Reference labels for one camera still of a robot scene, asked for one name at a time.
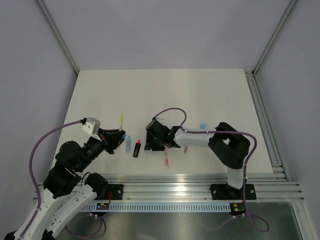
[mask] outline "black marker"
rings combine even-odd
[[[140,147],[141,147],[141,143],[140,143],[140,139],[139,139],[139,141],[134,146],[134,151],[133,151],[133,157],[134,158],[138,157],[139,151],[140,151]]]

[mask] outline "metal floor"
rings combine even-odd
[[[107,229],[97,240],[302,240],[290,203],[250,203],[250,212],[265,218],[270,232],[261,233],[253,228],[248,218],[235,219],[217,231],[206,229],[219,226],[230,218],[228,213],[123,213],[112,212],[103,216]],[[85,213],[79,213],[75,219]],[[80,235],[92,234],[99,221],[88,217],[69,223],[70,230]],[[66,231],[56,240],[76,240]]]

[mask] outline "white tabletop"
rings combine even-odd
[[[248,173],[272,173],[272,166],[243,69],[82,70],[78,76],[65,123],[84,117],[101,121],[102,129],[117,129],[123,111],[123,129],[132,139],[131,154],[124,142],[114,155],[103,152],[85,170],[100,174],[163,175],[220,174],[227,168],[209,148],[168,149],[169,169],[162,151],[144,151],[146,126],[158,112],[179,107],[187,112],[186,128],[208,128],[220,122],[256,136],[258,147]],[[177,110],[162,114],[168,128],[180,125]],[[62,130],[56,153],[67,141],[80,146],[89,135],[74,125]],[[132,157],[141,139],[138,158]]]

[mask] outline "gray wall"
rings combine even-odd
[[[252,69],[289,0],[44,0],[81,70]]]
[[[320,1],[299,1],[258,81],[291,180],[320,223]]]
[[[16,230],[34,191],[33,145],[63,123],[76,76],[33,0],[0,1],[0,239]],[[42,181],[59,133],[40,145],[34,172]]]

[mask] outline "yellow marker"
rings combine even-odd
[[[123,121],[124,121],[124,112],[122,111],[121,115],[120,115],[119,131],[122,131],[122,123],[123,123]]]

